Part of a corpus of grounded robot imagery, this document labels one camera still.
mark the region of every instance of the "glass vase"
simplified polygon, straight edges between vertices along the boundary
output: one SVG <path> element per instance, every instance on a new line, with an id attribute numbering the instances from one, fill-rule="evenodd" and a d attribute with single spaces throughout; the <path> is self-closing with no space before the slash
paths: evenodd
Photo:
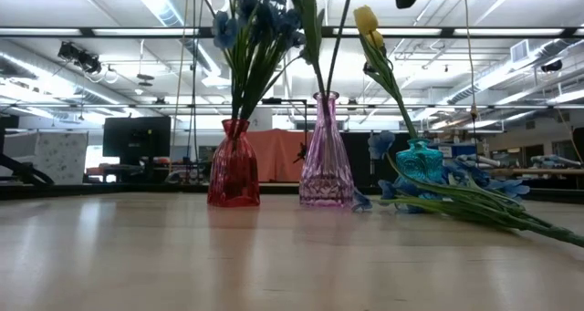
<path id="1" fill-rule="evenodd" d="M 302 205 L 349 208 L 353 205 L 353 177 L 335 116 L 338 97 L 338 93 L 330 93 L 325 105 L 320 93 L 314 95 L 318 103 L 317 125 L 300 178 Z"/>
<path id="2" fill-rule="evenodd" d="M 257 160 L 246 137 L 249 121 L 226 119 L 225 139 L 213 156 L 207 203 L 220 207 L 259 205 Z"/>
<path id="3" fill-rule="evenodd" d="M 443 154 L 438 150 L 428 149 L 429 140 L 408 140 L 410 148 L 396 154 L 396 161 L 400 171 L 408 177 L 419 181 L 441 183 L 443 178 Z M 424 213 L 424 209 L 407 205 L 410 213 Z"/>

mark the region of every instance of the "orange curtain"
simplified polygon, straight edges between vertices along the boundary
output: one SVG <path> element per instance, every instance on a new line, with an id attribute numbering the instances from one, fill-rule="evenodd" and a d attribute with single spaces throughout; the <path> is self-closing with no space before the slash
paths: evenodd
<path id="1" fill-rule="evenodd" d="M 308 134 L 308 144 L 312 134 Z M 304 132 L 286 130 L 253 131 L 247 133 L 257 157 L 257 175 L 260 182 L 298 182 L 303 160 L 294 161 L 304 143 Z"/>

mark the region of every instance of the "table surface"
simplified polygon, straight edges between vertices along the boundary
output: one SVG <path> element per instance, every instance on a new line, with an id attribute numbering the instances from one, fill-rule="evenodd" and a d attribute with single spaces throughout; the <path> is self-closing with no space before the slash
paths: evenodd
<path id="1" fill-rule="evenodd" d="M 584 233 L 584 206 L 528 202 Z M 123 193 L 0 204 L 0 310 L 582 310 L 584 249 L 435 215 Z"/>

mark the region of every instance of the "teal glass vase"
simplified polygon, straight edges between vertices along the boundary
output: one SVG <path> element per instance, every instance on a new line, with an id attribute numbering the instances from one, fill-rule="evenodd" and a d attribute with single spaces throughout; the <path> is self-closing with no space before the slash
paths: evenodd
<path id="1" fill-rule="evenodd" d="M 419 181 L 441 183 L 443 170 L 443 154 L 441 151 L 428 148 L 429 140 L 408 140 L 410 148 L 396 154 L 398 169 L 408 177 Z M 424 209 L 407 205 L 410 213 L 424 213 Z"/>

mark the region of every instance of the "black monitor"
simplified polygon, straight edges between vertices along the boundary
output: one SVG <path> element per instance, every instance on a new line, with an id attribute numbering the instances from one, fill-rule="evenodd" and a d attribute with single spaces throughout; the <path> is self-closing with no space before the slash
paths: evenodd
<path id="1" fill-rule="evenodd" d="M 138 164 L 140 157 L 171 155 L 171 118 L 108 118 L 103 126 L 103 156 L 120 164 Z"/>

